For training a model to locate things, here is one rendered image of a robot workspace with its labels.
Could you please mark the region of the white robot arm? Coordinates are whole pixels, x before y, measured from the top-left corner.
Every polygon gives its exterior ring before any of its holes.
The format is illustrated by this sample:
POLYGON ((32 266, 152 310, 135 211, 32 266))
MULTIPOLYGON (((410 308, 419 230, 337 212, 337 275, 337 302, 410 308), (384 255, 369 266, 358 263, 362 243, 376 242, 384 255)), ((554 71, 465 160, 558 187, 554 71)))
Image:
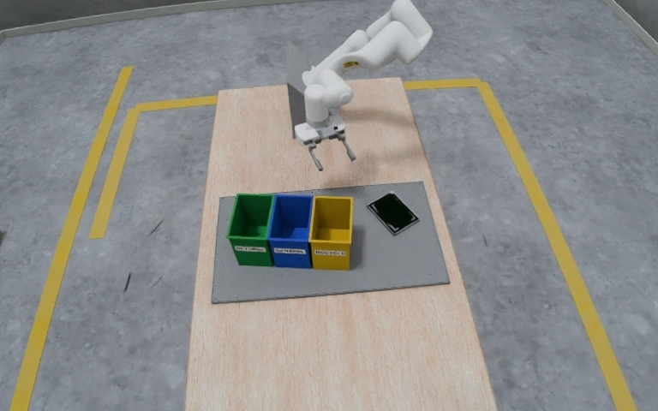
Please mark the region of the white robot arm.
POLYGON ((411 64, 432 37, 431 27, 412 2, 396 0, 390 11, 366 32, 354 31, 322 63, 316 68, 312 66, 310 73, 302 74, 307 87, 304 93, 307 124, 319 132, 321 139, 336 134, 338 126, 327 125, 332 116, 328 108, 346 105, 354 97, 340 76, 358 68, 374 72, 397 58, 404 65, 411 64))

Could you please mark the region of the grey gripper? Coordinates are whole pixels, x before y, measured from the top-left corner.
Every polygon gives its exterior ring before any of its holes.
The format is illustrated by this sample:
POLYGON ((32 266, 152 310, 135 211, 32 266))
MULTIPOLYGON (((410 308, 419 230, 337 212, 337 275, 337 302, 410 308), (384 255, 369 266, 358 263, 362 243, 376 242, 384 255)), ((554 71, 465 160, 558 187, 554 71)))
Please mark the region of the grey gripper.
POLYGON ((328 127, 337 127, 338 130, 335 131, 336 134, 327 136, 325 138, 320 138, 319 132, 317 133, 315 128, 310 127, 307 123, 295 126, 296 139, 300 146, 308 146, 308 150, 318 168, 321 172, 324 171, 324 168, 319 159, 314 155, 313 149, 317 148, 317 145, 323 140, 334 140, 338 138, 338 141, 342 141, 347 149, 347 154, 350 157, 351 161, 356 160, 356 155, 350 149, 348 143, 346 142, 345 136, 345 123, 340 115, 332 115, 329 117, 328 127), (343 130, 343 131, 342 131, 343 130), (341 132, 339 132, 341 131, 341 132), (340 135, 339 135, 340 134, 340 135), (311 144, 312 143, 312 144, 311 144))

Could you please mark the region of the blue bin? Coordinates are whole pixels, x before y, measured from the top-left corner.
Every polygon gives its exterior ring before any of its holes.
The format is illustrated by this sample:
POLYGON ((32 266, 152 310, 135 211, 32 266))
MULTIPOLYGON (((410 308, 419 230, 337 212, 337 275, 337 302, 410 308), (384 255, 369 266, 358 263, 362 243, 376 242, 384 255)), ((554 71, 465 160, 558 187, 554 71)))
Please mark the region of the blue bin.
POLYGON ((276 267, 311 269, 314 196, 275 194, 267 235, 276 267))

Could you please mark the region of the yellow open bin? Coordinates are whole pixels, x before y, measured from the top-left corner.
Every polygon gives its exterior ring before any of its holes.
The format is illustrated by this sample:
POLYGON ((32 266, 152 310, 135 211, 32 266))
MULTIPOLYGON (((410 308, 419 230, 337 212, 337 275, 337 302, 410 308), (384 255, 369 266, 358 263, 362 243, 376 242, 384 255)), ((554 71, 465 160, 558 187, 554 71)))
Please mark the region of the yellow open bin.
POLYGON ((309 240, 315 270, 348 271, 353 197, 314 196, 309 240))

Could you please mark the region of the green bin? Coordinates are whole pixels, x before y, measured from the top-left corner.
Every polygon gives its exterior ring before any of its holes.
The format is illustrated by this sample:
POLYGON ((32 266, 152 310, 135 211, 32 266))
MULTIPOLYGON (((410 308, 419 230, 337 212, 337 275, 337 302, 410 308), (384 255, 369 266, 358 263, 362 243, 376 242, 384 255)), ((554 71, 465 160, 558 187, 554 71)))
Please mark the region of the green bin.
POLYGON ((230 240, 230 244, 239 265, 273 267, 267 235, 274 196, 236 194, 226 239, 237 239, 230 240))

